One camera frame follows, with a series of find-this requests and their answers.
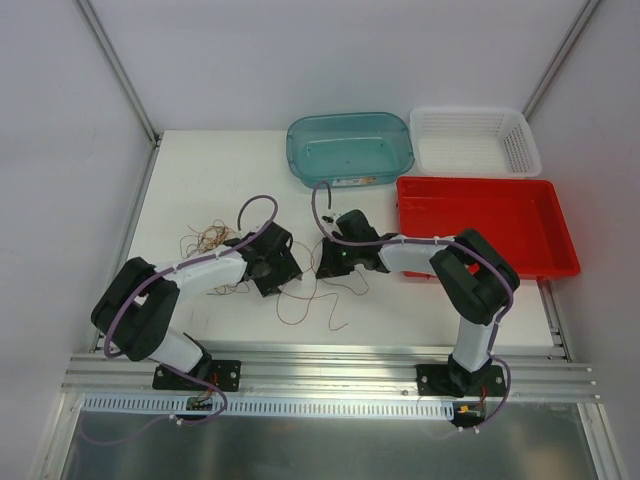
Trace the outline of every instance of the robotic arm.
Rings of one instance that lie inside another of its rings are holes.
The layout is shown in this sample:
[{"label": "robotic arm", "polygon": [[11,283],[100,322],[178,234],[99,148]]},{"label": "robotic arm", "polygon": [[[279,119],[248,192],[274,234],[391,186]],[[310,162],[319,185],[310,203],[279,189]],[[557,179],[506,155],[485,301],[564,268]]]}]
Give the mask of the robotic arm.
[{"label": "robotic arm", "polygon": [[[403,235],[378,236],[360,210],[340,216],[335,227],[339,231],[333,236],[339,240],[392,243],[346,246],[325,238],[316,277],[348,275],[357,264],[382,273],[416,272],[437,276],[461,318],[458,339],[448,359],[448,372],[430,375],[429,386],[455,397],[463,397],[481,386],[492,363],[489,352],[495,340],[496,316],[507,303],[510,293],[520,285],[518,275],[507,262],[480,233],[472,229],[456,237],[444,238],[442,244],[419,244]],[[456,248],[452,242],[463,248]],[[506,291],[494,272],[474,257],[481,257],[494,267],[506,280],[511,292]]]},{"label": "robotic arm", "polygon": [[[140,292],[139,298],[125,310],[114,334],[113,343],[132,361],[150,358],[191,376],[208,378],[211,356],[194,340],[181,335],[169,322],[176,305],[215,287],[252,280],[263,297],[280,292],[280,286],[300,279],[302,272],[291,254],[291,234],[271,223],[255,240],[237,251],[223,252],[244,239],[225,242],[207,257],[215,260],[198,262],[189,258],[189,266],[174,268]],[[91,322],[107,333],[118,311],[145,280],[172,264],[151,265],[137,257],[124,264],[102,296]]]}]

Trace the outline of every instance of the black mounting plate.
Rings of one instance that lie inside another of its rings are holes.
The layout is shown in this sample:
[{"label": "black mounting plate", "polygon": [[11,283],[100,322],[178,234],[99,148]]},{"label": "black mounting plate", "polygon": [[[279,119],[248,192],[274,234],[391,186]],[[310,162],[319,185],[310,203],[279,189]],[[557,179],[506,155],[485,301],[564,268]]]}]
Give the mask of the black mounting plate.
[{"label": "black mounting plate", "polygon": [[[214,378],[214,385],[223,392],[237,392],[240,386],[240,368],[242,362],[238,360],[211,360],[210,368],[204,378]],[[205,387],[193,383],[186,378],[176,375],[162,365],[156,368],[153,375],[152,388],[154,390],[187,390],[202,391]]]},{"label": "black mounting plate", "polygon": [[[418,395],[421,397],[442,395],[442,392],[433,389],[427,383],[427,380],[431,375],[446,375],[448,374],[448,370],[449,366],[445,363],[416,365]],[[502,398],[505,396],[507,393],[507,384],[504,379],[502,368],[499,365],[492,365],[489,367],[483,385],[487,387],[487,397]],[[482,385],[469,392],[467,396],[482,397]]]}]

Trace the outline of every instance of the label on container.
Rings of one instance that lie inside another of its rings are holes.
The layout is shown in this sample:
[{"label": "label on container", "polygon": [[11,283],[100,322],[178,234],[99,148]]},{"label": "label on container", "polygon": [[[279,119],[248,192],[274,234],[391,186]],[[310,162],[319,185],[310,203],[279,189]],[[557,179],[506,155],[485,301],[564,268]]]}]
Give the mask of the label on container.
[{"label": "label on container", "polygon": [[373,185],[374,183],[376,183],[376,177],[337,178],[332,185],[334,187],[353,187],[355,185]]}]

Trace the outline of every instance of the red plastic tray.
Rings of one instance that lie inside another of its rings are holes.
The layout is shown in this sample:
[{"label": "red plastic tray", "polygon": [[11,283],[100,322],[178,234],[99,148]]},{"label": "red plastic tray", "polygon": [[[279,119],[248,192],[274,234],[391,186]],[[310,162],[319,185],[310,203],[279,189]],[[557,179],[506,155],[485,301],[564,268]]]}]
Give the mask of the red plastic tray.
[{"label": "red plastic tray", "polygon": [[444,237],[475,228],[521,278],[554,279],[580,273],[549,182],[400,177],[397,188],[400,231],[407,236]]}]

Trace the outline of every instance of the metal frame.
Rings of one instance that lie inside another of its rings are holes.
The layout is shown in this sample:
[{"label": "metal frame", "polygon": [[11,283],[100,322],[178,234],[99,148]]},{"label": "metal frame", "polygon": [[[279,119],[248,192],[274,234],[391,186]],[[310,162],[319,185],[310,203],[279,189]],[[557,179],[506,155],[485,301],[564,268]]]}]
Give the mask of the metal frame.
[{"label": "metal frame", "polygon": [[527,121],[531,121],[531,118],[533,118],[538,107],[544,101],[547,93],[555,83],[558,74],[562,70],[563,65],[571,56],[573,49],[582,36],[582,33],[585,31],[589,23],[591,23],[593,15],[603,2],[604,0],[586,0],[584,5],[582,5],[578,15],[576,15],[576,18],[569,27],[569,30],[567,30],[562,42],[560,42],[558,49],[551,58],[551,62],[549,62],[549,65],[542,74],[542,77],[538,80],[536,88],[533,89],[533,93],[522,110],[522,114]]},{"label": "metal frame", "polygon": [[[418,399],[415,365],[446,362],[450,348],[369,348],[333,345],[205,344],[216,359],[242,361],[241,388],[232,397]],[[509,401],[597,403],[599,386],[587,364],[540,356],[503,357],[511,366]],[[107,361],[100,352],[74,355],[64,392],[141,393],[152,390],[151,361]],[[449,397],[421,397],[452,400]]]},{"label": "metal frame", "polygon": [[[114,263],[112,274],[126,260],[151,173],[158,154],[161,134],[153,127],[118,55],[105,32],[91,0],[74,0],[97,41],[127,101],[153,145],[145,173],[132,208],[128,226]],[[523,113],[530,119],[552,87],[578,39],[593,18],[602,0],[586,0],[555,52],[551,62],[528,99]],[[610,436],[599,386],[592,368],[575,363],[558,313],[552,284],[540,282],[554,346],[549,348],[497,348],[512,368],[511,402],[576,403],[600,478],[627,478]],[[396,401],[415,399],[414,366],[417,363],[445,361],[446,347],[350,347],[322,345],[276,345],[206,342],[214,358],[232,358],[243,362],[241,390],[236,397],[378,399]],[[85,393],[136,393],[158,395],[151,389],[155,364],[108,361],[102,355],[99,335],[91,353],[71,359],[62,385],[57,422],[51,433],[46,457],[40,462],[40,478],[59,478],[69,451],[73,430]],[[425,400],[448,400],[425,397]]]},{"label": "metal frame", "polygon": [[578,404],[582,426],[598,478],[628,480],[618,446],[611,434],[611,427],[603,405]]},{"label": "metal frame", "polygon": [[100,22],[93,4],[90,0],[74,0],[74,2],[80,10],[84,20],[87,22],[87,26],[95,38],[98,48],[107,60],[109,67],[111,67],[111,71],[122,88],[129,105],[133,109],[136,117],[138,117],[138,121],[140,122],[140,126],[144,130],[144,133],[154,146],[157,145],[160,140],[160,135],[153,127],[151,119],[140,101],[140,97],[138,97],[135,88],[133,88],[133,84],[131,83],[126,70],[122,66],[122,63],[118,58],[118,54],[113,48],[111,40],[109,40],[109,36]]}]

